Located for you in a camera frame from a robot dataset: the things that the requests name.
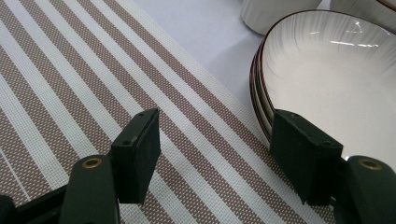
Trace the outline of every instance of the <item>woven fabric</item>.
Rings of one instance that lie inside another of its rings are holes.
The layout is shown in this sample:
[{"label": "woven fabric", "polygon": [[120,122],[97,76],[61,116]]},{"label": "woven fabric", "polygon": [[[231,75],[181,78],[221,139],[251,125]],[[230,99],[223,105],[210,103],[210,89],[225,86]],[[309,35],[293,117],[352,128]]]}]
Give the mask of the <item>woven fabric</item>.
[{"label": "woven fabric", "polygon": [[252,113],[134,2],[6,0],[0,20],[0,193],[17,205],[159,107],[163,153],[124,223],[334,222],[301,203]]}]

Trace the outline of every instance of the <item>brass screw hole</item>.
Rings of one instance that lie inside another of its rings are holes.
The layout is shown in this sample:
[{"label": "brass screw hole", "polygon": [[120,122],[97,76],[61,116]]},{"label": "brass screw hole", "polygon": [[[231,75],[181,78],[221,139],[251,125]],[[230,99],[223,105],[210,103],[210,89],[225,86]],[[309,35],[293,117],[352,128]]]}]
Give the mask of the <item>brass screw hole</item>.
[{"label": "brass screw hole", "polygon": [[102,163],[102,160],[99,158],[92,158],[82,163],[82,167],[85,169],[92,169],[98,167]]},{"label": "brass screw hole", "polygon": [[359,164],[370,170],[382,170],[382,166],[378,162],[369,159],[360,159]]}]

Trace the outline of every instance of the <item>placemat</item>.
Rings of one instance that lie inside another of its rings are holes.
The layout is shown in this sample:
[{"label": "placemat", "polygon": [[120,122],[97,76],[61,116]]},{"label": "placemat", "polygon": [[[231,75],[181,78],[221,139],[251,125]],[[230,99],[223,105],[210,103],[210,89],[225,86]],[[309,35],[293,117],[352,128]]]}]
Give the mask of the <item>placemat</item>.
[{"label": "placemat", "polygon": [[0,18],[0,193],[16,205],[159,107],[162,155],[124,223],[334,222],[302,204],[251,110],[134,2],[6,0]]}]

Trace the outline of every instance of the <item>striped placemat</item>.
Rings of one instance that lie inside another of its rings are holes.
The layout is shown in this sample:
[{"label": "striped placemat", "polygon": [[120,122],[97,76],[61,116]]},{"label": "striped placemat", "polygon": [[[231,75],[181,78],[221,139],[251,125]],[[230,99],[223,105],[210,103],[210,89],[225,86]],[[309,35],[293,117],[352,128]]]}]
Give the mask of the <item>striped placemat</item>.
[{"label": "striped placemat", "polygon": [[16,205],[158,106],[163,154],[125,223],[334,222],[301,203],[251,111],[134,2],[1,0],[0,18],[0,193]]}]

